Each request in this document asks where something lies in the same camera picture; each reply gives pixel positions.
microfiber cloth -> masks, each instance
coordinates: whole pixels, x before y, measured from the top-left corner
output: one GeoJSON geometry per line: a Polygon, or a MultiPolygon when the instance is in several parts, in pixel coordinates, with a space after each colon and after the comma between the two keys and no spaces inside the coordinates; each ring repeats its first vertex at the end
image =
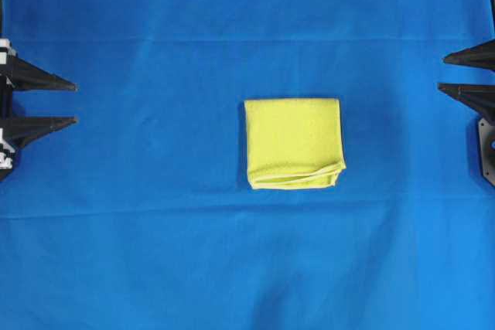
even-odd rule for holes
{"type": "Polygon", "coordinates": [[[321,189],[346,168],[336,99],[246,100],[253,189],[321,189]]]}

blue fabric surface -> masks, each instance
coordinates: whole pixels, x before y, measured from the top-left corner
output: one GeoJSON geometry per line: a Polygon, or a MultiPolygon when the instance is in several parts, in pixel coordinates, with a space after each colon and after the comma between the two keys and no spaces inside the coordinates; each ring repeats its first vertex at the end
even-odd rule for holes
{"type": "Polygon", "coordinates": [[[5,0],[80,123],[0,185],[1,329],[493,329],[495,190],[439,81],[490,0],[5,0]],[[335,189],[257,191],[241,103],[338,97],[335,189]]]}

